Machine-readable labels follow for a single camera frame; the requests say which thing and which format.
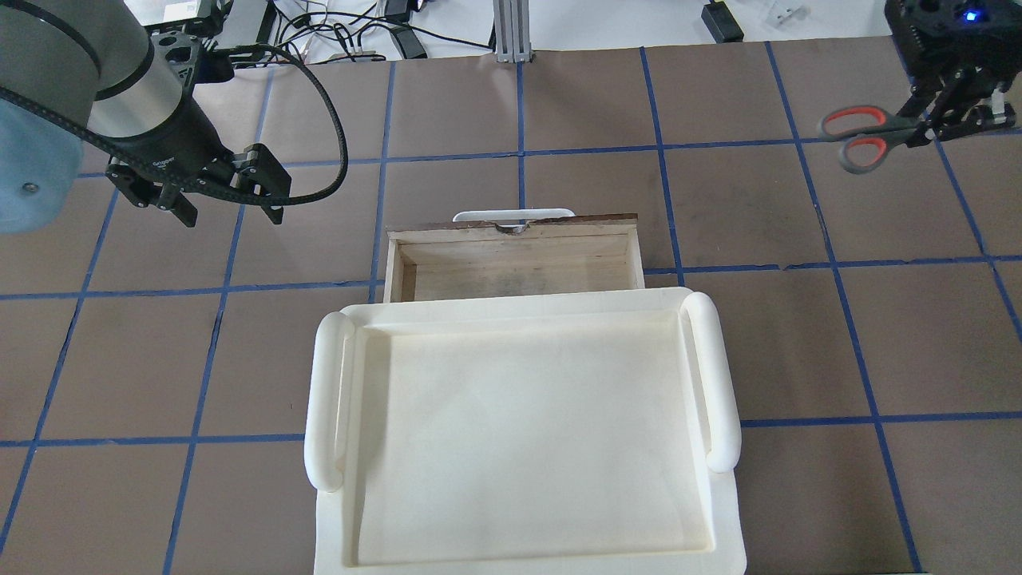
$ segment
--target red and gray scissors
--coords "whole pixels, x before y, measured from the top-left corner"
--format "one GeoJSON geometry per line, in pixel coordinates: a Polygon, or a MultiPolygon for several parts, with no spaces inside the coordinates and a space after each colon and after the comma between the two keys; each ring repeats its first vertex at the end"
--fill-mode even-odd
{"type": "Polygon", "coordinates": [[[820,139],[827,142],[847,140],[838,150],[841,166],[852,174],[866,174],[876,170],[883,163],[892,147],[901,145],[912,138],[919,129],[921,121],[918,117],[902,117],[894,115],[875,105],[851,105],[832,111],[820,121],[818,131],[820,139]],[[832,132],[831,125],[848,115],[865,115],[876,121],[875,124],[849,128],[840,132],[832,132]],[[866,163],[853,161],[848,155],[852,149],[861,146],[877,148],[876,155],[866,163]]]}

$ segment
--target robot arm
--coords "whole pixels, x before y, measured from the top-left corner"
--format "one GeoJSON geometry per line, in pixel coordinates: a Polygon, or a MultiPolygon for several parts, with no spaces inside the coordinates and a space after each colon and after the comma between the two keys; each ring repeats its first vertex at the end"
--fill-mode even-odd
{"type": "MultiPolygon", "coordinates": [[[[184,192],[260,205],[278,224],[284,205],[332,193],[347,167],[332,102],[283,50],[231,53],[257,50],[299,66],[324,98],[341,166],[318,192],[290,197],[290,176],[266,146],[234,153],[221,143],[191,94],[205,57],[198,38],[150,37],[123,0],[0,0],[0,231],[56,217],[81,162],[78,138],[111,154],[106,175],[133,204],[155,204],[189,227],[197,211],[184,192]]],[[[225,76],[233,76],[229,66],[225,76]]]]}

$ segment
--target plastic tray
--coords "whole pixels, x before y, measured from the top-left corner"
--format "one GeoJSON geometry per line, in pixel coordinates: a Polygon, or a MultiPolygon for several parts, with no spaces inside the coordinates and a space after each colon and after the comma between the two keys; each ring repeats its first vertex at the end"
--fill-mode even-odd
{"type": "Polygon", "coordinates": [[[740,574],[740,434],[685,287],[352,306],[316,338],[315,572],[740,574]]]}

